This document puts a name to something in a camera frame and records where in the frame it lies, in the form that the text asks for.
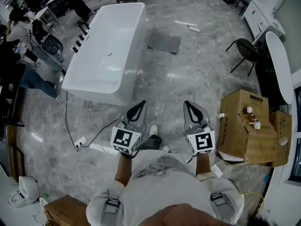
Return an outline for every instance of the gray wall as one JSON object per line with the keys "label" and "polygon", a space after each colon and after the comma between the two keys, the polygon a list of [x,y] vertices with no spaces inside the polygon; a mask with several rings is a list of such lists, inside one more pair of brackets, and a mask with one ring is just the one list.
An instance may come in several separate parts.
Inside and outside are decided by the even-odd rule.
{"label": "gray wall", "polygon": [[301,0],[286,0],[277,17],[286,32],[282,40],[294,73],[301,69]]}

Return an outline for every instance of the gray bath mat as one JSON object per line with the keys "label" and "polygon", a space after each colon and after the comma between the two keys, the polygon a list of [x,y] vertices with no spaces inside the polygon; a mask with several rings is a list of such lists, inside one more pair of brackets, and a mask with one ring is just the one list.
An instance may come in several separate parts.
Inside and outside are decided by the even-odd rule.
{"label": "gray bath mat", "polygon": [[172,37],[152,30],[147,47],[176,55],[179,51],[179,45],[179,36]]}

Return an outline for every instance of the cardboard box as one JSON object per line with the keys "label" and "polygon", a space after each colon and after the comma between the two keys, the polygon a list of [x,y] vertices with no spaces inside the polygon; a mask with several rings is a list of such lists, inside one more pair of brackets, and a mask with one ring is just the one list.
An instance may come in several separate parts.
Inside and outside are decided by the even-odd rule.
{"label": "cardboard box", "polygon": [[[286,165],[288,162],[292,138],[292,116],[282,111],[276,111],[269,114],[269,121],[277,133],[276,158],[272,162],[274,168]],[[281,137],[287,138],[288,141],[285,145],[280,145]]]}
{"label": "cardboard box", "polygon": [[45,206],[47,220],[59,226],[90,226],[86,217],[87,205],[66,195]]}
{"label": "cardboard box", "polygon": [[[243,108],[251,106],[261,123],[260,130],[249,124]],[[274,161],[277,134],[269,122],[268,99],[238,90],[221,101],[220,136],[217,149],[226,161],[261,164]]]}

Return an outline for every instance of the power outlet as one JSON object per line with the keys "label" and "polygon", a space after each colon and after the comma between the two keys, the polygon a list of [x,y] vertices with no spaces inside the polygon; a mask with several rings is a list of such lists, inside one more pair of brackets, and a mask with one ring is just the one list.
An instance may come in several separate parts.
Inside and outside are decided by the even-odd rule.
{"label": "power outlet", "polygon": [[86,142],[87,142],[87,139],[85,137],[82,137],[81,139],[77,140],[74,144],[75,144],[75,146],[80,147],[80,146],[84,145]]}

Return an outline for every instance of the black pants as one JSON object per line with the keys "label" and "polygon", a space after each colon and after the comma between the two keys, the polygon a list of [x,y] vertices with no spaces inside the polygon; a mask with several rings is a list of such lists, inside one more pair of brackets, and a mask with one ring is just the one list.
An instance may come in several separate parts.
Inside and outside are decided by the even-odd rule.
{"label": "black pants", "polygon": [[89,19],[88,14],[91,10],[86,6],[83,0],[68,0],[70,9],[74,9],[76,14],[82,19],[87,21]]}
{"label": "black pants", "polygon": [[159,150],[161,143],[161,137],[158,137],[157,135],[151,135],[150,138],[148,138],[139,146],[139,150]]}

